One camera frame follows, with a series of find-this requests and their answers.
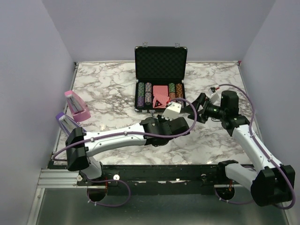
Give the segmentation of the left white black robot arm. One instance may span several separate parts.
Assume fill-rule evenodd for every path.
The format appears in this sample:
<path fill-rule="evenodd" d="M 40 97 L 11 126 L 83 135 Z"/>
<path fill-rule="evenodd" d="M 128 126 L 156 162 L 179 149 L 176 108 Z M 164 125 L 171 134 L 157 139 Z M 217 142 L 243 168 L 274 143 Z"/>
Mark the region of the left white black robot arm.
<path fill-rule="evenodd" d="M 81 171 L 93 185 L 99 185 L 104 174 L 102 164 L 94 158 L 95 155 L 130 146 L 163 146 L 179 134 L 189 134 L 189 125 L 183 117 L 174 120 L 148 117 L 129 127 L 98 133 L 77 127 L 65 142 L 67 169 Z"/>

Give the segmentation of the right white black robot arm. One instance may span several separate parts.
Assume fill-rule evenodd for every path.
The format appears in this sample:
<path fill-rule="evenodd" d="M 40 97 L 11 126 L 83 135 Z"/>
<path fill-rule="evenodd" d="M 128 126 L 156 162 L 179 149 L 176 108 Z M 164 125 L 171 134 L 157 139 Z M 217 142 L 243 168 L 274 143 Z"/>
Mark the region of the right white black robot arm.
<path fill-rule="evenodd" d="M 254 166 L 251 171 L 235 160 L 220 162 L 215 173 L 218 182 L 238 182 L 250 191 L 258 206 L 278 206 L 279 203 L 290 202 L 289 206 L 284 207 L 287 210 L 295 205 L 295 170 L 274 158 L 257 138 L 252 123 L 239 113 L 239 97 L 235 91 L 223 91 L 219 106 L 213 104 L 212 98 L 201 93 L 184 108 L 184 112 L 189 113 L 190 119 L 196 118 L 203 124 L 209 118 L 220 120 L 222 127 L 243 148 Z"/>

